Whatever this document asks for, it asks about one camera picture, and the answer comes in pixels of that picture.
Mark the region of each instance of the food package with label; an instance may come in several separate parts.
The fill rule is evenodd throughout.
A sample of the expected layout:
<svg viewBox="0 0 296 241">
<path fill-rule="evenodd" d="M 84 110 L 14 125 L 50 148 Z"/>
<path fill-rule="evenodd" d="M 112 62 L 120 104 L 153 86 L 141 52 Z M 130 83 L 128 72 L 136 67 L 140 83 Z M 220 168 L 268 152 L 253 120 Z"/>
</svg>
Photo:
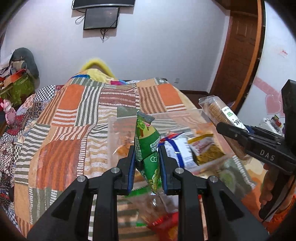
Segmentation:
<svg viewBox="0 0 296 241">
<path fill-rule="evenodd" d="M 165 146 L 168 157 L 174 158 L 179 167 L 186 170 L 197 167 L 190 146 L 187 143 L 187 137 L 184 133 L 169 133 L 167 137 L 160 140 L 160 145 Z"/>
<path fill-rule="evenodd" d="M 196 156 L 198 165 L 208 163 L 225 155 L 215 144 L 213 133 L 190 139 L 188 144 Z"/>
<path fill-rule="evenodd" d="M 238 119 L 233 111 L 217 96 L 207 96 L 200 98 L 199 105 L 207 114 L 210 120 L 216 126 L 219 122 L 224 122 L 232 126 L 236 126 L 247 130 L 244 124 Z M 247 164 L 251 160 L 251 156 L 244 152 L 244 148 L 238 144 L 236 140 L 224 137 L 237 157 Z"/>
<path fill-rule="evenodd" d="M 160 179 L 159 154 L 157 152 L 160 134 L 151 126 L 154 119 L 140 110 L 137 112 L 135 150 L 136 167 L 150 184 L 152 192 L 156 193 Z"/>
</svg>

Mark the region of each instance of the wooden door frame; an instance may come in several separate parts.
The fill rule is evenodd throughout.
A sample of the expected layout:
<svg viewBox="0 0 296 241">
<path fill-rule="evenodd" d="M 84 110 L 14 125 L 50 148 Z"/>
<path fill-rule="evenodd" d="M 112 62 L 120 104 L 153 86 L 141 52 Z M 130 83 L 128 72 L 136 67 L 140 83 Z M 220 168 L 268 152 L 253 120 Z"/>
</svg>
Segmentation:
<svg viewBox="0 0 296 241">
<path fill-rule="evenodd" d="M 213 85 L 212 85 L 211 90 L 210 90 L 210 95 L 213 94 L 213 91 L 216 88 L 216 85 L 218 84 L 218 76 L 221 73 L 222 63 L 224 62 L 224 59 L 225 59 L 225 56 L 226 56 L 226 52 L 227 52 L 227 48 L 228 48 L 228 44 L 229 44 L 231 27 L 232 27 L 232 18 L 233 18 L 232 16 L 230 16 L 230 18 L 229 18 L 229 25 L 228 25 L 228 30 L 227 30 L 227 36 L 226 36 L 225 46 L 224 46 L 224 49 L 223 49 L 223 53 L 222 53 L 222 57 L 221 57 L 221 60 L 220 60 L 219 68 L 217 70 L 216 77 L 214 79 Z"/>
<path fill-rule="evenodd" d="M 253 83 L 253 80 L 255 78 L 258 65 L 260 62 L 261 54 L 262 54 L 262 49 L 263 49 L 263 44 L 264 44 L 264 37 L 265 37 L 265 5 L 264 5 L 264 0 L 257 0 L 257 6 L 258 6 L 258 21 L 257 21 L 257 33 L 256 33 L 256 41 L 255 41 L 255 47 L 254 47 L 254 52 L 252 55 L 251 63 L 247 72 L 247 75 L 245 77 L 244 83 L 241 87 L 241 90 L 237 96 L 237 99 L 235 100 L 234 105 L 232 106 L 232 110 L 237 114 L 242 107 L 242 104 L 244 103 L 248 92 L 251 88 L 251 85 Z M 229 19 L 229 26 L 228 26 L 228 32 L 227 32 L 227 37 L 226 37 L 226 42 L 225 42 L 225 47 L 223 50 L 223 54 L 221 57 L 220 65 L 214 80 L 214 83 L 212 85 L 212 88 L 210 90 L 210 94 L 214 91 L 217 83 L 218 83 L 218 76 L 221 72 L 222 69 L 222 63 L 225 59 L 228 43 L 229 43 L 229 38 L 230 38 L 230 32 L 231 32 L 231 27 L 232 27 L 232 16 L 230 16 Z"/>
</svg>

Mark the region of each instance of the yellow snack package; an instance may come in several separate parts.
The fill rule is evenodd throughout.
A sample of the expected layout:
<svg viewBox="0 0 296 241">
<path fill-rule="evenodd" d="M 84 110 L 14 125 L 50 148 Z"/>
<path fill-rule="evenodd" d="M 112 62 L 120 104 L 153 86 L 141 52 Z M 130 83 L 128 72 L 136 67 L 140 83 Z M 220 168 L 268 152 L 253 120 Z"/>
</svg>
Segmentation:
<svg viewBox="0 0 296 241">
<path fill-rule="evenodd" d="M 213 134 L 205 134 L 188 140 L 188 144 L 196 155 L 198 165 L 216 160 L 225 155 L 215 144 Z"/>
</svg>

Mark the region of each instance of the orange sleeve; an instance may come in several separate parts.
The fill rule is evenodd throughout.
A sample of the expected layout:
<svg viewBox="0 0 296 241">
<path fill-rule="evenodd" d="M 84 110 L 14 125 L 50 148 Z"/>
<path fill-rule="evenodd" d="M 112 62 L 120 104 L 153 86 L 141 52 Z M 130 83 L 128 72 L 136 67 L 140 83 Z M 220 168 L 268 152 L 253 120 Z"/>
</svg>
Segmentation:
<svg viewBox="0 0 296 241">
<path fill-rule="evenodd" d="M 280 223 L 284 220 L 285 216 L 287 215 L 287 213 L 290 211 L 293 204 L 295 203 L 295 200 L 296 200 L 296 195 L 293 196 L 293 200 L 292 200 L 291 204 L 289 205 L 289 207 L 287 207 L 287 209 L 285 209 L 281 213 L 275 214 L 270 222 L 264 223 L 266 230 L 270 234 L 273 233 L 279 227 Z"/>
</svg>

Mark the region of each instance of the pink heart decoration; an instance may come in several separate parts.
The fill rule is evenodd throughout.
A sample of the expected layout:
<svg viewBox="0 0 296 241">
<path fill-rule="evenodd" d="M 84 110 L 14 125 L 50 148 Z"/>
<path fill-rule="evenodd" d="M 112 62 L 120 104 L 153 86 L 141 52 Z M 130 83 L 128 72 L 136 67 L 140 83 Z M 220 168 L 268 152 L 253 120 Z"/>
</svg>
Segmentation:
<svg viewBox="0 0 296 241">
<path fill-rule="evenodd" d="M 279 95 L 267 95 L 265 97 L 266 111 L 268 115 L 276 115 L 283 110 L 283 105 L 279 101 Z"/>
<path fill-rule="evenodd" d="M 280 102 L 283 102 L 283 98 L 281 96 L 281 92 L 279 93 L 279 101 Z M 279 113 L 279 117 L 280 118 L 285 117 L 285 113 L 284 113 L 284 110 L 283 110 L 283 105 L 282 105 L 282 108 L 281 108 L 281 112 Z"/>
</svg>

